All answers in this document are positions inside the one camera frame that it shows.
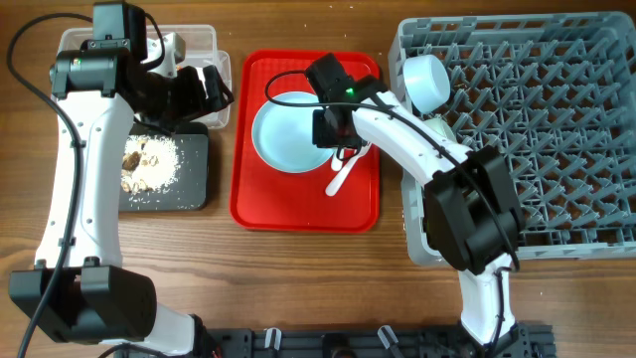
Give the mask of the white plastic spoon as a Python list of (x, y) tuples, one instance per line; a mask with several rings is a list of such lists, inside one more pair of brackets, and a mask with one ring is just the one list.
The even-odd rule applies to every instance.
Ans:
[(342, 148), (336, 149), (331, 160), (331, 169), (338, 172), (342, 169), (345, 150)]

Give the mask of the light blue plate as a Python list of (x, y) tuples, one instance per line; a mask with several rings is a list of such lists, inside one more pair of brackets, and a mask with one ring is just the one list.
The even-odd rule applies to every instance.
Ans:
[(332, 156), (312, 142), (313, 112), (319, 106), (283, 106), (267, 101), (257, 112), (251, 136), (258, 156), (270, 167), (291, 174), (313, 171)]

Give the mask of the white plastic fork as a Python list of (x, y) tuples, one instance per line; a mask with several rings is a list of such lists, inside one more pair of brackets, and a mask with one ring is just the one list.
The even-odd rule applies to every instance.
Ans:
[(326, 187), (325, 194), (327, 196), (333, 197), (338, 193), (338, 191), (340, 190), (343, 183), (349, 176), (350, 172), (354, 168), (357, 161), (360, 158), (364, 157), (369, 152), (371, 147), (372, 147), (372, 143), (368, 142), (366, 145), (364, 145), (361, 148), (358, 154), (355, 154), (351, 159), (347, 161), (347, 163), (343, 166), (343, 168), (336, 174), (334, 179)]

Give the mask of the rice and food scraps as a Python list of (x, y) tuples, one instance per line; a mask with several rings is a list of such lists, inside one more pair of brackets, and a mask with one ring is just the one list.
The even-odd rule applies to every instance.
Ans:
[(175, 184), (180, 169), (177, 143), (161, 135), (130, 135), (121, 166), (121, 188), (125, 193), (164, 192)]

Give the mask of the light blue bowl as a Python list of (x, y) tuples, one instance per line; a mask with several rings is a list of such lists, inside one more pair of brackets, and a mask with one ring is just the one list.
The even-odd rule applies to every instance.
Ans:
[(442, 62), (434, 55), (409, 58), (403, 65), (406, 92), (421, 113), (430, 113), (450, 98), (450, 80)]

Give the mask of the green bowl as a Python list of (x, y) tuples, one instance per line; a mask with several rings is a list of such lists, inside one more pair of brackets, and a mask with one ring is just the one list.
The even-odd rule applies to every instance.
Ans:
[(447, 141), (456, 141), (455, 134), (453, 133), (451, 127), (441, 115), (426, 119), (423, 123), (431, 131), (429, 137), (433, 138), (436, 142), (441, 142), (442, 138)]

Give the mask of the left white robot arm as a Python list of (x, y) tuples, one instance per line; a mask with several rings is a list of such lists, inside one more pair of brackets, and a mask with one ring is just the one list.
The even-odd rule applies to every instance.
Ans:
[(183, 65), (185, 50), (162, 44), (150, 58), (154, 18), (125, 1), (97, 2), (92, 35), (61, 51), (43, 102), (59, 121), (49, 223), (31, 269), (12, 272), (11, 300), (57, 343), (103, 344), (155, 357), (219, 357), (220, 344), (194, 314), (157, 300), (152, 280), (122, 265), (120, 170), (134, 124), (168, 132), (234, 100), (214, 66)]

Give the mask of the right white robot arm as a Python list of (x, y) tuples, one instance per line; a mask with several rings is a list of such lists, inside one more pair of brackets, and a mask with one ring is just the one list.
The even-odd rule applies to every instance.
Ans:
[(426, 241), (459, 274), (461, 324), (489, 354), (501, 351), (516, 324), (509, 274), (520, 267), (516, 240), (526, 226), (503, 156), (435, 131), (376, 77), (348, 75), (332, 53), (302, 73), (320, 105), (313, 114), (316, 146), (371, 143), (422, 186)]

